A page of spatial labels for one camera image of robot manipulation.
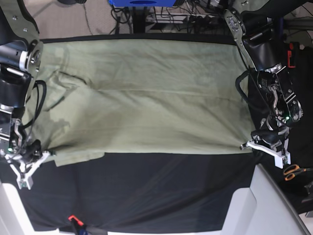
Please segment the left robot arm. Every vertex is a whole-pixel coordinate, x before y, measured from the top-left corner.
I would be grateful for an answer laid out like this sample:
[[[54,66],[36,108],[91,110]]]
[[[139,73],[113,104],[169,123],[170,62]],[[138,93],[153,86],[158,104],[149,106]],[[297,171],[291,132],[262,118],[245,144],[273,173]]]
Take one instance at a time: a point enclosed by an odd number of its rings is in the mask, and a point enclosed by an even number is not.
[[[306,18],[286,20],[286,16],[304,4],[303,0],[270,0],[248,10],[248,1],[241,1],[239,9],[231,5],[223,10],[245,66],[235,86],[256,125],[241,149],[264,152],[281,169],[299,159],[313,136],[313,50],[301,49],[287,35],[303,30]]]

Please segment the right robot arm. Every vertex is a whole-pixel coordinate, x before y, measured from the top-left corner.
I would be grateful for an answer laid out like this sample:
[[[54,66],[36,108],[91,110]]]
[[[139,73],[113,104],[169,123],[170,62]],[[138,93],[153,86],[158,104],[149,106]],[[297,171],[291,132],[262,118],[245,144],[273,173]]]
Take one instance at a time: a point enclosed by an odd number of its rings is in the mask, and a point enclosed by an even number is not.
[[[32,140],[32,128],[46,98],[37,80],[43,52],[39,29],[22,0],[0,2],[0,160],[10,165],[20,189],[53,154]]]

